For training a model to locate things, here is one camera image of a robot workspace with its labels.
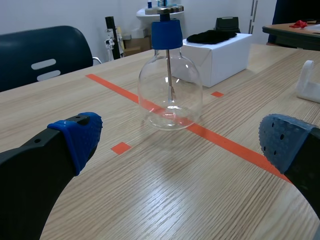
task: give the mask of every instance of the cardboard box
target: cardboard box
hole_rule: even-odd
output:
[[[140,52],[148,51],[151,49],[151,37],[132,38],[130,40],[123,40],[126,49],[140,47]]]
[[[248,66],[251,34],[237,33],[237,36],[218,44],[199,44],[183,40],[182,55],[194,62],[200,73],[202,84],[212,87],[237,74]],[[173,72],[180,79],[183,71]]]

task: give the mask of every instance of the wooden table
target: wooden table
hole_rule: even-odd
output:
[[[263,26],[262,31],[267,34],[275,35],[275,44],[320,51],[320,32],[315,33],[315,31],[308,29],[289,27],[293,24],[294,23],[284,23]]]
[[[315,240],[319,219],[291,183],[220,147],[223,142],[146,126],[134,101],[86,76],[136,94],[152,55],[0,93],[0,151],[81,112],[103,119],[95,155],[57,200],[41,239]],[[253,45],[248,69],[204,89],[198,124],[259,154],[258,127],[267,114],[320,125],[320,104],[294,93],[306,60],[315,61],[319,76],[320,52]],[[116,154],[111,148],[121,142],[131,148]],[[259,165],[266,160],[257,153]]]

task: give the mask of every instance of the dark table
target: dark table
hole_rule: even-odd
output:
[[[262,27],[266,34],[276,36],[275,44],[293,48],[320,51],[320,31],[292,28],[294,23],[275,24]]]

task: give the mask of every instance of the orange tape square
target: orange tape square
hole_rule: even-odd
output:
[[[212,96],[215,96],[215,97],[217,97],[217,98],[220,98],[220,97],[222,97],[224,94],[221,93],[221,92],[215,91],[215,92],[211,93],[211,95],[212,95]]]
[[[119,144],[115,145],[113,148],[111,148],[112,151],[114,151],[116,154],[123,154],[125,151],[128,151],[131,148],[128,144],[124,142],[120,142]]]

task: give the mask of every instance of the black cloth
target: black cloth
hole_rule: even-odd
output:
[[[195,44],[218,44],[235,37],[235,32],[208,30],[189,36],[186,40]]]

